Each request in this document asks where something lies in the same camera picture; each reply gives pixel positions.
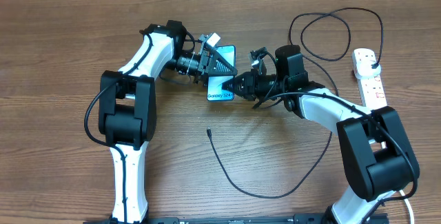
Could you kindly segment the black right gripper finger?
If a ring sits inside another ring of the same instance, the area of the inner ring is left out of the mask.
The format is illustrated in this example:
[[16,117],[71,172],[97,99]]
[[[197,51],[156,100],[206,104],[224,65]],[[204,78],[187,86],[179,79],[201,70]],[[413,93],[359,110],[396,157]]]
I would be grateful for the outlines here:
[[232,77],[222,83],[223,90],[241,90],[243,88],[243,83],[245,82],[243,76]]
[[228,89],[229,92],[234,93],[235,95],[239,96],[240,98],[243,98],[247,101],[253,101],[254,100],[254,92],[249,89]]

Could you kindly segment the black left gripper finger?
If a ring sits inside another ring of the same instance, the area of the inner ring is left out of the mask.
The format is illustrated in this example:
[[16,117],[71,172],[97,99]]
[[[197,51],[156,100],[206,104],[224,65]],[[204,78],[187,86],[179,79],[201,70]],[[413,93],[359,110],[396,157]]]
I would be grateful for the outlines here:
[[[235,46],[218,46],[216,49],[217,53],[232,67],[236,63],[236,47]],[[220,59],[216,60],[216,69],[227,69],[225,63]]]
[[223,67],[216,66],[215,68],[209,70],[209,75],[211,77],[236,76],[237,69],[235,67],[228,68],[225,66]]

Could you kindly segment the blue Samsung Galaxy smartphone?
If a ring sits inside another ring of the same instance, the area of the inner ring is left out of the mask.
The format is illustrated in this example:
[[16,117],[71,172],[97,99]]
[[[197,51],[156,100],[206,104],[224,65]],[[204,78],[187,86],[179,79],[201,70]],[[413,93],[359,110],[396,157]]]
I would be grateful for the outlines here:
[[[218,48],[220,55],[233,67],[236,65],[236,47],[224,45]],[[218,76],[208,78],[207,100],[208,101],[232,101],[234,93],[223,89],[223,83],[233,79],[234,76]]]

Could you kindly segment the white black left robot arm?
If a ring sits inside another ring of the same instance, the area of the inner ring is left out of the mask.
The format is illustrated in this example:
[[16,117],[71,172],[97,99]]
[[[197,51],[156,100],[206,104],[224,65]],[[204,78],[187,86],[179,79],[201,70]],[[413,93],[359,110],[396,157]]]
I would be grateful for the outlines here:
[[87,136],[108,147],[114,163],[114,209],[106,223],[146,223],[145,155],[157,121],[156,80],[165,69],[177,71],[208,86],[210,101],[229,101],[215,86],[215,78],[237,74],[234,45],[219,45],[216,33],[195,39],[180,21],[151,24],[140,31],[143,43],[132,59],[117,71],[101,75],[100,91],[91,101],[99,107],[100,141],[89,129],[92,107],[84,117]]

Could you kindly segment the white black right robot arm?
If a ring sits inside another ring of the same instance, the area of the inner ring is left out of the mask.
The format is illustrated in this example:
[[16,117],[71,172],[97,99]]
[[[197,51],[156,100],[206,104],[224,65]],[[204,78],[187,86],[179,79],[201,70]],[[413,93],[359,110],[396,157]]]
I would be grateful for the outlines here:
[[339,139],[349,187],[322,214],[297,214],[299,223],[386,223],[374,213],[389,201],[412,197],[418,188],[420,168],[398,113],[389,106],[372,109],[334,95],[309,80],[298,45],[275,51],[276,73],[263,67],[266,49],[252,51],[253,63],[223,83],[223,89],[249,101],[280,99],[287,111],[321,124]]

